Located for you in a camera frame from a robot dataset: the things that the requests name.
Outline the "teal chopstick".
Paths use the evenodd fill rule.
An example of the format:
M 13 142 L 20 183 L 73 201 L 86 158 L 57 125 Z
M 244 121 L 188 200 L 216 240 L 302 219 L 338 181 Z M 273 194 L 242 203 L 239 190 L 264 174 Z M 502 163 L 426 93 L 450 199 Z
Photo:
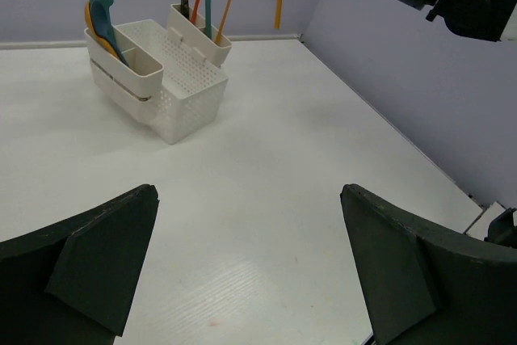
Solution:
M 205 35 L 211 40 L 212 39 L 212 0 L 205 1 Z

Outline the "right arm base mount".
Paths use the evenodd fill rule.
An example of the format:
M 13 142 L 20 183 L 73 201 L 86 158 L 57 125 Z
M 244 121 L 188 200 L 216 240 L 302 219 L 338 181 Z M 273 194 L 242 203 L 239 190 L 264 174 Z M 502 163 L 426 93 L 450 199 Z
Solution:
M 488 234 L 484 241 L 516 249 L 515 212 L 516 208 L 509 208 L 493 219 L 489 224 Z

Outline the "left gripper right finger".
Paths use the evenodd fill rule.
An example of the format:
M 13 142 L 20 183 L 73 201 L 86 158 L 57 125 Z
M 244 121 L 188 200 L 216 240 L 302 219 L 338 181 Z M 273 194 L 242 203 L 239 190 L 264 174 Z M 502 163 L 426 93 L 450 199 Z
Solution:
M 515 343 L 516 249 L 438 225 L 357 184 L 340 199 L 368 343 Z

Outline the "blue plastic spoon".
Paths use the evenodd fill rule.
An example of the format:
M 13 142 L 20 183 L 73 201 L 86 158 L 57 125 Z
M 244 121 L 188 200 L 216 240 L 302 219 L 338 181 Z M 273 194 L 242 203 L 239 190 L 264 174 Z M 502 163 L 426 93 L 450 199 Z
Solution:
M 128 65 L 124 55 L 116 43 L 111 22 L 108 20 L 108 13 L 100 1 L 94 0 L 90 4 L 90 16 L 97 36 L 108 43 L 115 57 L 117 57 L 124 65 Z

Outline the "orange plastic spoon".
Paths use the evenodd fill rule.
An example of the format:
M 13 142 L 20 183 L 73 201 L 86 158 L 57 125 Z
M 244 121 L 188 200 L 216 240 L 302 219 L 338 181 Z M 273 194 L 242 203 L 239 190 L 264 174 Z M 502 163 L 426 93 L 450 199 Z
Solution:
M 109 34 L 111 24 L 108 22 L 107 12 L 99 1 L 88 1 L 86 3 L 85 20 L 96 41 L 112 56 L 124 62 L 124 56 L 118 49 L 116 40 Z

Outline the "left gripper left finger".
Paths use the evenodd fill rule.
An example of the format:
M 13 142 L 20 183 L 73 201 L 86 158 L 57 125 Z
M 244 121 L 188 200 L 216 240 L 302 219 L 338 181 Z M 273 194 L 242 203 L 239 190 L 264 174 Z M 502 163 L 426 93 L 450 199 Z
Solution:
M 3 344 L 112 344 L 126 326 L 158 214 L 144 184 L 1 244 Z

